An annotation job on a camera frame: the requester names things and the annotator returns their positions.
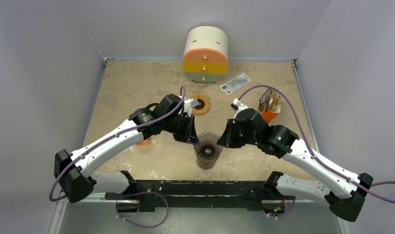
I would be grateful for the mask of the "clear glass dripper cone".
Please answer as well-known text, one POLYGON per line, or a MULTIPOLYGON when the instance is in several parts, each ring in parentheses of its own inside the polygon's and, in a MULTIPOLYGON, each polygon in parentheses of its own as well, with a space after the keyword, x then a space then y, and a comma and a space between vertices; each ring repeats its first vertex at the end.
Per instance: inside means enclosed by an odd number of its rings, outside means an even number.
POLYGON ((204 132, 198 135, 199 145, 194 145, 194 153, 202 162, 215 162, 222 153, 223 147, 217 145, 219 136, 212 132, 204 132))

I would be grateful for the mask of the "glass carafe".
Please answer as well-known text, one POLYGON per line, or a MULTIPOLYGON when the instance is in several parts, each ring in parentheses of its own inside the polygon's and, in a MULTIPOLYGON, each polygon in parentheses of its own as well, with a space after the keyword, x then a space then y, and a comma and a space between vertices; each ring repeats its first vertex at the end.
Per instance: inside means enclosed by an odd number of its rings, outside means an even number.
POLYGON ((197 166, 203 170, 209 170, 216 165, 216 162, 207 163, 207 162, 202 162, 198 159, 196 160, 196 163, 197 163, 197 166))

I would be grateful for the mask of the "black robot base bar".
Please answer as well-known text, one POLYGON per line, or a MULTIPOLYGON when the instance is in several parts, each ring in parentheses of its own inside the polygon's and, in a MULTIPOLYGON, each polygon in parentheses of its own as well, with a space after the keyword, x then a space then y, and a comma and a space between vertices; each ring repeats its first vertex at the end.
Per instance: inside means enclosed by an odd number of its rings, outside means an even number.
POLYGON ((122 194, 106 193, 107 200, 139 202, 140 212, 156 208, 243 208, 262 211, 269 200, 291 201, 266 181, 137 180, 122 194))

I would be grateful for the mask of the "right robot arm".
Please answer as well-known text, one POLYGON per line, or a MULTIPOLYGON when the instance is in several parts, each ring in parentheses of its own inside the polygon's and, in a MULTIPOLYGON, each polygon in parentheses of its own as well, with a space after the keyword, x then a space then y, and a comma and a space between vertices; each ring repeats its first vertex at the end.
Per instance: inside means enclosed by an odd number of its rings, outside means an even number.
POLYGON ((306 142, 282 125, 270 126, 252 108, 228 119, 217 144, 225 148, 255 145, 267 155, 276 156, 303 169, 316 180, 295 178, 273 171, 264 191, 270 198, 293 196, 320 203, 341 219, 355 222, 362 210, 373 178, 337 166, 316 151, 309 152, 306 142))

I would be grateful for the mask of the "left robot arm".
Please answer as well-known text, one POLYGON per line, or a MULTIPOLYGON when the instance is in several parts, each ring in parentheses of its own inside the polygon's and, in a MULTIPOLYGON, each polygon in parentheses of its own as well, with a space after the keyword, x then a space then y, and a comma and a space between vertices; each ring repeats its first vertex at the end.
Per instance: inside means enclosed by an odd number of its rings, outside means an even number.
POLYGON ((132 145, 153 135, 168 132, 175 141, 199 143, 192 114, 198 105, 195 98, 166 95, 159 103, 135 110, 120 126, 91 144, 55 154, 55 184, 64 192, 62 198, 75 203, 93 193, 115 193, 123 199, 136 194, 136 186, 128 172, 100 173, 97 169, 132 145))

